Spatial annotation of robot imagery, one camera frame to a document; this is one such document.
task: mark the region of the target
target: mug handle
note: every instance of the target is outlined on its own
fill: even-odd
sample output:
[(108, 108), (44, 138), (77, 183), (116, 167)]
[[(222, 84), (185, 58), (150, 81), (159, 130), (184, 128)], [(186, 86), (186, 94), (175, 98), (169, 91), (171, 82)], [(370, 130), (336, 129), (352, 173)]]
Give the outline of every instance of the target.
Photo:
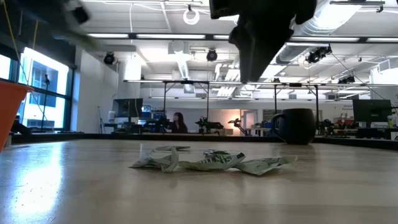
[(275, 133), (279, 138), (281, 138), (281, 140), (284, 140), (281, 136), (280, 136), (280, 134), (279, 134), (279, 132), (276, 130), (276, 119), (278, 119), (278, 118), (284, 118), (285, 117), (285, 115), (284, 114), (277, 114), (277, 115), (275, 115), (272, 119), (271, 119), (271, 130), (272, 130), (272, 132), (273, 133)]

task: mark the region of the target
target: table surface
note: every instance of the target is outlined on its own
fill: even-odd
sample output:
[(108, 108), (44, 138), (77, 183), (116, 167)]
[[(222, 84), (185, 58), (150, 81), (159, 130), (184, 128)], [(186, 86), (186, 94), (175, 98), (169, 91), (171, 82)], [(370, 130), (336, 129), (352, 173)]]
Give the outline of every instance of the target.
[[(191, 146), (247, 159), (298, 156), (255, 177), (231, 169), (129, 169), (146, 150)], [(0, 223), (396, 223), (398, 153), (279, 143), (79, 140), (0, 154)]]

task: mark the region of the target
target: computer monitor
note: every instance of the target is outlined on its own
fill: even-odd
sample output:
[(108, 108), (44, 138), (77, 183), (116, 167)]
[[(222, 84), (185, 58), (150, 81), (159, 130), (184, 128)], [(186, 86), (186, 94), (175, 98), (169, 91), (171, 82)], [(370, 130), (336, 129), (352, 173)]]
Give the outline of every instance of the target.
[(143, 99), (119, 99), (117, 118), (139, 118), (142, 115)]
[(353, 108), (355, 121), (367, 124), (387, 122), (392, 114), (390, 100), (353, 100)]

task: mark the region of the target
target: glass window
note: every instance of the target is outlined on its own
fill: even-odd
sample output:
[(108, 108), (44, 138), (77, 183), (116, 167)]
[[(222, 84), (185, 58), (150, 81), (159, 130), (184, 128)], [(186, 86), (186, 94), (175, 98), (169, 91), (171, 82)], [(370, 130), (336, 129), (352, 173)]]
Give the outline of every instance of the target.
[(0, 78), (9, 79), (11, 59), (0, 55)]
[(34, 50), (25, 48), (21, 57), (19, 83), (66, 95), (69, 68)]
[(63, 128), (65, 99), (47, 95), (43, 93), (28, 93), (25, 100), (21, 103), (18, 114), (20, 122), (28, 128), (41, 127), (43, 112), (45, 109), (44, 127), (45, 128)]

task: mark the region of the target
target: window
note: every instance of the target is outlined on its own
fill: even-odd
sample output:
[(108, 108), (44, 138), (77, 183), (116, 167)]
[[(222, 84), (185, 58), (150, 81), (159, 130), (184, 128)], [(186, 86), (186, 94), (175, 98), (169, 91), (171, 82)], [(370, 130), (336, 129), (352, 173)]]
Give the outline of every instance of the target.
[(9, 79), (11, 59), (0, 55), (0, 78)]
[(43, 128), (68, 129), (72, 72), (66, 65), (25, 48), (18, 82), (35, 88), (27, 94), (17, 113), (23, 125), (41, 128), (44, 113)]

